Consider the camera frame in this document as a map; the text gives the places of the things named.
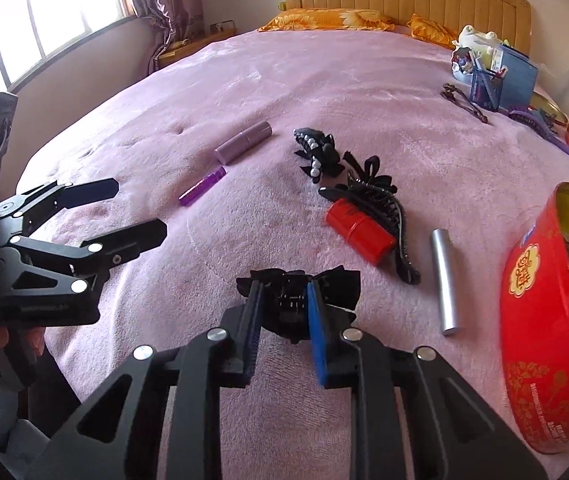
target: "silver cylinder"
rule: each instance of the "silver cylinder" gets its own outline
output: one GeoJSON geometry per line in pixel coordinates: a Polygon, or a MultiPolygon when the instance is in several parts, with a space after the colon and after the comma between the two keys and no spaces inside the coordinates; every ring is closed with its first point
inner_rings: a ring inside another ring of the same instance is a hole
{"type": "Polygon", "coordinates": [[[440,329],[442,335],[449,336],[458,332],[459,328],[453,247],[449,232],[446,229],[433,231],[431,246],[433,248],[433,268],[440,296],[440,329]]]}

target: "blue gripper pad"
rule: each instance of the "blue gripper pad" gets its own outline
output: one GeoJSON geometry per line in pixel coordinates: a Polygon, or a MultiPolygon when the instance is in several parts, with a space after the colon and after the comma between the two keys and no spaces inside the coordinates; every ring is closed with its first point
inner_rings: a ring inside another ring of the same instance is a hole
{"type": "Polygon", "coordinates": [[[247,340],[245,341],[245,348],[243,352],[244,358],[244,380],[248,383],[251,382],[253,374],[256,371],[256,362],[258,360],[258,347],[260,345],[260,331],[262,328],[262,309],[255,309],[250,321],[248,329],[247,340]]]}
{"type": "Polygon", "coordinates": [[[320,319],[319,304],[314,284],[307,284],[307,314],[309,316],[309,334],[311,351],[315,362],[315,373],[322,386],[327,386],[327,340],[320,319]]]}
{"type": "Polygon", "coordinates": [[[62,208],[71,209],[72,207],[113,198],[119,189],[120,186],[116,179],[105,178],[79,186],[67,187],[60,194],[58,201],[62,208]]]}

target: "window frame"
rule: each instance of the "window frame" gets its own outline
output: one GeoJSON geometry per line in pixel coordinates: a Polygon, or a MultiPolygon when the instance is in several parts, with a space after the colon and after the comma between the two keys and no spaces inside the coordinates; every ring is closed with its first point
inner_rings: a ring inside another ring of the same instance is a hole
{"type": "Polygon", "coordinates": [[[71,52],[72,50],[76,49],[77,47],[81,46],[87,41],[99,36],[100,34],[103,34],[108,30],[116,28],[119,25],[122,25],[122,23],[127,23],[137,18],[137,16],[135,15],[135,9],[133,9],[133,6],[131,4],[131,0],[117,0],[117,4],[119,8],[120,17],[114,22],[111,22],[108,25],[99,28],[98,30],[91,30],[91,28],[88,25],[84,10],[81,6],[80,17],[82,19],[82,24],[85,30],[81,34],[70,39],[69,41],[62,44],[61,46],[59,46],[58,48],[56,48],[47,55],[45,54],[44,49],[42,47],[42,42],[40,40],[40,36],[36,25],[36,19],[34,17],[34,12],[31,6],[31,0],[26,0],[26,7],[28,10],[29,20],[31,23],[31,32],[34,35],[34,38],[36,38],[36,44],[41,59],[12,83],[8,76],[8,72],[5,67],[4,60],[2,58],[2,52],[0,51],[0,73],[4,81],[6,91],[11,93],[18,92],[37,74],[45,70],[47,67],[51,66],[54,62],[65,56],[68,52],[71,52]]]}

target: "black hair comb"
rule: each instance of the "black hair comb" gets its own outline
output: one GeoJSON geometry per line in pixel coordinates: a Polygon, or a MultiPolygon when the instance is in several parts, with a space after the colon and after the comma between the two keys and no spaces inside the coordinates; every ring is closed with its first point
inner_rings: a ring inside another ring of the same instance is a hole
{"type": "Polygon", "coordinates": [[[344,161],[353,168],[357,176],[353,174],[353,171],[348,171],[346,185],[321,187],[318,192],[331,202],[346,198],[395,237],[398,245],[395,250],[397,275],[409,285],[418,285],[421,276],[408,257],[407,219],[402,204],[395,196],[397,187],[392,184],[392,177],[378,175],[379,157],[377,155],[365,161],[364,170],[350,152],[344,152],[344,161]]]}

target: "pen holder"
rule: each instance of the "pen holder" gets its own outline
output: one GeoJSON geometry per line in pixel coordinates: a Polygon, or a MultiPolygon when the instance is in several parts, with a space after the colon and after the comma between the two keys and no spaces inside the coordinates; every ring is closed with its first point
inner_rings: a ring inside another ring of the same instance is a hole
{"type": "Polygon", "coordinates": [[[485,110],[496,112],[500,108],[503,83],[504,79],[498,77],[495,72],[476,68],[473,71],[469,101],[485,110]]]}

